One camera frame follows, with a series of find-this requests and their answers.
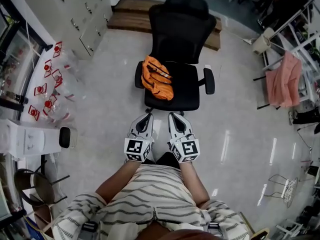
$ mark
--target pink jacket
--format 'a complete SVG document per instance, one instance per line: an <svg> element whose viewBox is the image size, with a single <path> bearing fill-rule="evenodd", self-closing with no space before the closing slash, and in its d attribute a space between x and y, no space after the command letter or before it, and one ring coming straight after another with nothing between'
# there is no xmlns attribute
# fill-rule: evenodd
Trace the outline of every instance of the pink jacket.
<svg viewBox="0 0 320 240"><path fill-rule="evenodd" d="M301 60L286 51L281 65L265 73L270 105L288 108L300 103L298 84L301 70Z"/></svg>

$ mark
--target chair caster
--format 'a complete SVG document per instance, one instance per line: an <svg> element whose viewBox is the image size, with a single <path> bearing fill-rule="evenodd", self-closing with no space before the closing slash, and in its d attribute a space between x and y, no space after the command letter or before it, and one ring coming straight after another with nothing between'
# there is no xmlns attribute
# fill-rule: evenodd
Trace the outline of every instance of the chair caster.
<svg viewBox="0 0 320 240"><path fill-rule="evenodd" d="M147 108L147 109L145 110L145 112L146 112L147 114L149 114L149 113L151 113L151 112L152 112L152 110L154 110L154 108L153 108L153 107L151 107L151 108Z"/></svg>

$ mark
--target chair seat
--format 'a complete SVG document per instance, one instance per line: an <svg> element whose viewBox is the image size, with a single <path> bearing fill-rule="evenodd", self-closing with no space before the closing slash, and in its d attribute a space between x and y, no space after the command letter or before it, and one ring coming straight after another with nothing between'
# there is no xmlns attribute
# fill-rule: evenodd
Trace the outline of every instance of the chair seat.
<svg viewBox="0 0 320 240"><path fill-rule="evenodd" d="M173 99L170 101L157 99L151 91L145 89L145 105L164 111L197 110L200 105L197 68L193 65L176 62L164 62L163 65L172 76Z"/></svg>

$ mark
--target striped shirt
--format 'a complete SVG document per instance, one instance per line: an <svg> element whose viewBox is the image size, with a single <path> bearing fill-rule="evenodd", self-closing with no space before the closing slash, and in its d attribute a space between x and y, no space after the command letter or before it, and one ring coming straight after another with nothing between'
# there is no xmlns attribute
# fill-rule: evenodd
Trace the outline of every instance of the striped shirt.
<svg viewBox="0 0 320 240"><path fill-rule="evenodd" d="M54 239L77 239L88 221L99 223L101 240L134 240L152 221L170 231L210 232L210 223L218 223L224 239L249 240L247 227L236 212L217 200L198 208L180 170L164 165L142 164L108 204L96 193L76 196L54 222Z"/></svg>

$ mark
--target forearm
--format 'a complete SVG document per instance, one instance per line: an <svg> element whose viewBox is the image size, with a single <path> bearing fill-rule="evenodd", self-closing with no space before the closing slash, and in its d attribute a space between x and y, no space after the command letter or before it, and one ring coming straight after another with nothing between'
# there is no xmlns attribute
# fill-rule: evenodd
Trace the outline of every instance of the forearm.
<svg viewBox="0 0 320 240"><path fill-rule="evenodd" d="M140 165L140 162L127 161L114 175L102 183L95 192L108 204L128 184Z"/></svg>
<svg viewBox="0 0 320 240"><path fill-rule="evenodd" d="M190 191L197 207L210 200L207 190L199 179L191 162L180 163L184 185Z"/></svg>

